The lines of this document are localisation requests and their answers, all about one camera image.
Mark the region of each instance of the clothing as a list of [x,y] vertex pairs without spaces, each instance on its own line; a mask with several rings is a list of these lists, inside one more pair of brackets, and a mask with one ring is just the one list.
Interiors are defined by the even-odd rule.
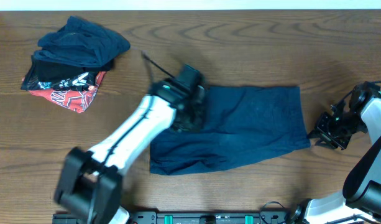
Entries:
[[[51,66],[45,66],[44,63],[39,63],[34,57],[32,59],[32,66],[27,72],[22,83],[22,90],[75,90],[75,91],[88,91],[89,86],[95,85],[95,78],[99,72],[84,72],[82,68],[75,67],[74,70],[55,70],[59,68],[58,64]],[[53,75],[51,78],[45,78],[47,74],[51,72]],[[41,82],[39,75],[44,76],[44,80],[50,80],[50,82]]]
[[150,172],[233,169],[310,147],[298,87],[210,88],[199,133],[166,130],[150,145]]
[[76,111],[77,113],[84,112],[93,101],[98,88],[102,82],[102,79],[106,72],[99,72],[96,76],[95,86],[90,86],[89,91],[57,91],[53,89],[48,90],[29,90],[29,92],[35,96],[42,96],[45,99],[60,105],[64,108]]
[[102,67],[129,50],[122,35],[92,22],[71,16],[58,32],[42,37],[34,52],[37,60],[77,67]]

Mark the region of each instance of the wooden table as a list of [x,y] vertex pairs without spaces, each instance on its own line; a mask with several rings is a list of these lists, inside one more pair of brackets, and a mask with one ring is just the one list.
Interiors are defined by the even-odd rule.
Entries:
[[[82,114],[20,90],[37,41],[69,15],[132,44]],[[50,223],[61,210],[52,197],[67,152],[106,138],[147,91],[138,49],[173,73],[189,63],[213,85],[299,85],[310,131],[354,85],[381,80],[381,11],[0,12],[0,223]],[[126,177],[122,202],[161,211],[258,210],[271,200],[293,207],[341,190],[369,147],[368,135],[356,134],[345,151],[311,147],[226,172],[173,177],[150,174],[145,151]]]

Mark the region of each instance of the white panel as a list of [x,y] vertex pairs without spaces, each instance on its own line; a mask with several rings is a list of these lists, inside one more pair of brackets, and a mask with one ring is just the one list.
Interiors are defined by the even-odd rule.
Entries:
[[381,9],[381,0],[0,0],[0,11]]

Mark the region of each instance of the wood grain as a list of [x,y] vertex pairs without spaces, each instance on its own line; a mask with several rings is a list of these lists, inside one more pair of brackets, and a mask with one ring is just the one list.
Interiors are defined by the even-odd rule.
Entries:
[[[20,90],[37,41],[70,15],[132,44],[83,114]],[[381,11],[0,12],[0,223],[50,223],[61,210],[52,195],[66,153],[107,137],[146,92],[139,49],[173,73],[189,63],[213,85],[299,85],[309,131],[354,85],[381,80]],[[369,147],[368,136],[357,134],[345,151],[313,146],[226,172],[174,177],[150,174],[146,151],[126,177],[122,202],[161,211],[258,210],[271,200],[293,207],[340,190]]]

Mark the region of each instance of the navy cloth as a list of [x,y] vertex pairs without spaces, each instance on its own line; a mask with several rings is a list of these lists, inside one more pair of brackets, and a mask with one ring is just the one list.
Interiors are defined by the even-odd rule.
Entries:
[[35,59],[77,67],[102,67],[130,47],[117,32],[73,16],[38,45],[42,50],[34,52]]
[[211,87],[199,133],[165,130],[150,145],[150,172],[228,170],[310,147],[298,87]]

